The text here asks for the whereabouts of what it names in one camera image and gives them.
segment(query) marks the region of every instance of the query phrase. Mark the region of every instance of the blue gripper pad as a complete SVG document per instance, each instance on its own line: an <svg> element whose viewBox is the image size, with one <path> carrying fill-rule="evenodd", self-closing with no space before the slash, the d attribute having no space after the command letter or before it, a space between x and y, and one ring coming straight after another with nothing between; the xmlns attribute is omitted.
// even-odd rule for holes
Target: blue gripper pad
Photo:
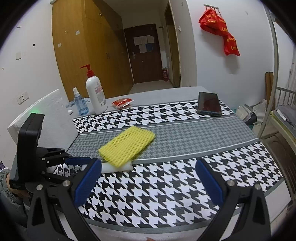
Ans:
<svg viewBox="0 0 296 241"><path fill-rule="evenodd" d="M75 189L75 207L79 207L85 204L87 198L89 197L89 194L91 193L91 190L93 189L96 181L101 175L101 171L102 163L101 160L97 159Z"/></svg>
<svg viewBox="0 0 296 241"><path fill-rule="evenodd" d="M195 171L204 185L205 190L209 194L213 204L221 207L224 203L222 188L219 186L217 181L214 179L201 160L196 161Z"/></svg>
<svg viewBox="0 0 296 241"><path fill-rule="evenodd" d="M70 157L66 159L65 163L71 166L81 166L84 164L88 164L91 161L90 157Z"/></svg>

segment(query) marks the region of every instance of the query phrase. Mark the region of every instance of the fire extinguisher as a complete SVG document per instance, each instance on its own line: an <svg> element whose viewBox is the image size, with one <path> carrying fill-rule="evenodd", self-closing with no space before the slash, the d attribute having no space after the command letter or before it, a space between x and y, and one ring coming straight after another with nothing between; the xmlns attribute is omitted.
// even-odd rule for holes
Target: fire extinguisher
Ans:
<svg viewBox="0 0 296 241"><path fill-rule="evenodd" d="M163 69L163 80L164 80L164 81L169 81L169 77L168 77L168 68L164 68L164 69Z"/></svg>

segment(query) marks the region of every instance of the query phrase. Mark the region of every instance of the gray blanket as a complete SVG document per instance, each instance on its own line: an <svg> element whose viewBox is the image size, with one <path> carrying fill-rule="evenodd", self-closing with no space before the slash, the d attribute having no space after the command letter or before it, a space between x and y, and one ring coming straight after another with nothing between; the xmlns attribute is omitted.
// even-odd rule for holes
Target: gray blanket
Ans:
<svg viewBox="0 0 296 241"><path fill-rule="evenodd" d="M284 117L287 119L287 122L296 129L296 106L293 105L280 105L276 108L276 110L280 110Z"/></svg>

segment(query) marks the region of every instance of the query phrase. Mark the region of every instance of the red plastic bag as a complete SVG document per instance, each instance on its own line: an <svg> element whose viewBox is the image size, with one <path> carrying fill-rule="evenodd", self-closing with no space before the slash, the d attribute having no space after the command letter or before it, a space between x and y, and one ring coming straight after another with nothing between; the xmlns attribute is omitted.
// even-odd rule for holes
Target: red plastic bag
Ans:
<svg viewBox="0 0 296 241"><path fill-rule="evenodd" d="M201 29L215 35L226 36L228 34L226 22L218 16L215 9L206 9L200 20Z"/></svg>
<svg viewBox="0 0 296 241"><path fill-rule="evenodd" d="M228 32L226 22L217 14L215 9L209 8L198 21L202 30L222 36L224 39L224 53L240 56L235 38Z"/></svg>
<svg viewBox="0 0 296 241"><path fill-rule="evenodd" d="M198 22L200 23L200 25L207 26L213 29L219 29L218 15L216 11L212 8L206 8L204 14Z"/></svg>
<svg viewBox="0 0 296 241"><path fill-rule="evenodd" d="M224 39L224 53L226 55L235 54L237 56L240 56L235 38L230 33L228 33L228 35L224 36L223 39Z"/></svg>
<svg viewBox="0 0 296 241"><path fill-rule="evenodd" d="M219 27L219 35L220 36L227 36L228 35L226 22L220 16L218 16L218 27Z"/></svg>

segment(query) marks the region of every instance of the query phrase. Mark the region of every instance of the person's hand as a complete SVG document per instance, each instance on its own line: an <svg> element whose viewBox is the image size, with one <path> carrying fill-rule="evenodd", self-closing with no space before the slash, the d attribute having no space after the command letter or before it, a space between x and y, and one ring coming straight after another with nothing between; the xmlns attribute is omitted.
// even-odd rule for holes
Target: person's hand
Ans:
<svg viewBox="0 0 296 241"><path fill-rule="evenodd" d="M20 198L24 198L24 197L29 197L29 192L27 190L17 190L17 189L12 189L9 185L9 177L10 177L10 173L8 173L8 175L6 176L6 182L7 182L7 187L9 189L9 191L11 191L12 193L16 194L18 197Z"/></svg>

